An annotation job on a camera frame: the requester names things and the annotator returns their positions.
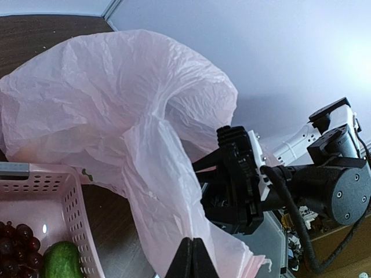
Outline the pink plastic bag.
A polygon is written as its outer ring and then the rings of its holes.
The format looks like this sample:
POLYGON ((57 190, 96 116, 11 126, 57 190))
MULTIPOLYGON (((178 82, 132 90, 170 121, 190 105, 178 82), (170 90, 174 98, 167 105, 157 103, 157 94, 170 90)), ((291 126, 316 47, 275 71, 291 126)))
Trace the pink plastic bag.
POLYGON ((162 34, 79 36, 1 79, 1 148, 14 162, 64 164, 126 197, 149 263, 164 277, 185 237, 220 277, 271 261, 205 217, 192 162, 217 148, 238 91, 208 59, 162 34))

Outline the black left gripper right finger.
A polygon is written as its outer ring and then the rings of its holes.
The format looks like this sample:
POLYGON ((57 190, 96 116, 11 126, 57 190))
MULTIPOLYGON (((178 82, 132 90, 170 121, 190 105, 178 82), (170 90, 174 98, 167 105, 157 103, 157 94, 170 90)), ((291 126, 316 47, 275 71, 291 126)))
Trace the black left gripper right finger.
POLYGON ((196 238, 193 242, 193 277, 219 278, 201 238, 196 238))

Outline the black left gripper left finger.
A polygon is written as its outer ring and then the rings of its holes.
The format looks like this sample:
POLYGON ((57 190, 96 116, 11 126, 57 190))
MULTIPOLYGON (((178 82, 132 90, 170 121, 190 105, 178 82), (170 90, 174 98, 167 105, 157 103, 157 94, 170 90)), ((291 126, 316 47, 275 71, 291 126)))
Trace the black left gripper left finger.
POLYGON ((193 274, 193 241, 185 237, 174 255, 165 278, 191 278, 193 274))

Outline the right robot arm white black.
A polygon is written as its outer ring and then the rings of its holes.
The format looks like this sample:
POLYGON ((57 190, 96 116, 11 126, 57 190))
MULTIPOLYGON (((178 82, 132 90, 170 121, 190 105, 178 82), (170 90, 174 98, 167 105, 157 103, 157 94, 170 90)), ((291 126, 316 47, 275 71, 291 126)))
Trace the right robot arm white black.
MULTIPOLYGON (((314 112, 303 128, 273 156, 273 172, 297 206, 340 225, 355 223, 370 200, 370 166, 361 155, 361 131, 346 98, 314 112)), ((268 164, 257 135, 243 127, 217 131, 219 147, 193 163, 206 184, 202 205, 207 219, 229 234, 251 235, 264 212, 285 206, 278 187, 262 171, 268 164)))

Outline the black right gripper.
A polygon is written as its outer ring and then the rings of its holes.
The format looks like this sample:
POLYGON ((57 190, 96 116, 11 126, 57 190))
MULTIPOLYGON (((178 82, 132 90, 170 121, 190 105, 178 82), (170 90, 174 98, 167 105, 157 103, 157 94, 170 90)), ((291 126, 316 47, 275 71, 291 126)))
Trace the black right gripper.
POLYGON ((231 235, 251 235, 264 220, 251 141, 242 126, 219 128, 217 140, 217 150, 192 164, 197 174, 211 172, 202 194, 205 216, 231 235))

